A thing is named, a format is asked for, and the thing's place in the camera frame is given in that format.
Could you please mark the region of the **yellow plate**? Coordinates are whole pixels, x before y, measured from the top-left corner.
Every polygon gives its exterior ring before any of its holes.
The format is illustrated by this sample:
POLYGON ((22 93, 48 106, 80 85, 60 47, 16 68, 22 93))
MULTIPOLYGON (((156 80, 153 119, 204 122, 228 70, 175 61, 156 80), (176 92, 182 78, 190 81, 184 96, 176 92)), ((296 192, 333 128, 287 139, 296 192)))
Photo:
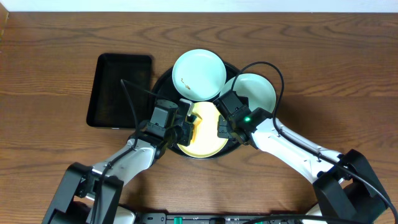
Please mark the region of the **yellow plate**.
POLYGON ((187 155, 196 158, 212 156, 221 150, 228 141, 217 136, 219 111, 215 105, 208 101, 201 101, 194 104, 192 114, 198 114, 202 122, 198 127, 198 134, 194 144, 177 146, 187 155))

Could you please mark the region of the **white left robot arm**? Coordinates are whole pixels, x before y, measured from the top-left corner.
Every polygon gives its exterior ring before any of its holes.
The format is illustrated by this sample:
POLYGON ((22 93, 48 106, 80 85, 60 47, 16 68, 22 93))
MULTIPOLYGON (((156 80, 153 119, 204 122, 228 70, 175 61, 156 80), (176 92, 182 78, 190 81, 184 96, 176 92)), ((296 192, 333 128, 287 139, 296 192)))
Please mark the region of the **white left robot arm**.
POLYGON ((157 100, 148 121, 143 121, 126 145, 103 162, 78 162, 65 171, 43 218, 44 223, 113 223, 123 187, 160 159, 174 144, 189 145, 194 104, 157 100))

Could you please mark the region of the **yellow green scrub sponge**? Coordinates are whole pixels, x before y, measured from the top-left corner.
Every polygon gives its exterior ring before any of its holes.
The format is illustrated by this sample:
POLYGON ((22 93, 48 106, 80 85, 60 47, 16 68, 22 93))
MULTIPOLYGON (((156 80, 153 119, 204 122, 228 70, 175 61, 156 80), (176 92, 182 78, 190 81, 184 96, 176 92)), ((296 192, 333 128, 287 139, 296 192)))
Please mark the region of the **yellow green scrub sponge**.
POLYGON ((198 127, 199 127, 200 123, 202 122, 202 118, 198 114, 192 114, 190 116, 190 119, 193 124, 192 139, 190 141, 190 144, 194 144, 196 141, 196 138, 197 138, 197 134, 198 134, 198 127))

